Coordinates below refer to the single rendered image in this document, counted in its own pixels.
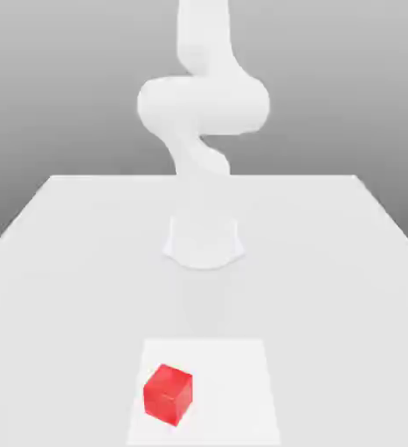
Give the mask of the small red cube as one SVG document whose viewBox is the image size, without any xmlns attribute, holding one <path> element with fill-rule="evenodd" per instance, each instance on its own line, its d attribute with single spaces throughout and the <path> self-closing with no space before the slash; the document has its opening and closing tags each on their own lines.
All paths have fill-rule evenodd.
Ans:
<svg viewBox="0 0 408 447">
<path fill-rule="evenodd" d="M 161 364 L 142 389 L 146 414 L 177 426 L 193 402 L 193 375 Z"/>
</svg>

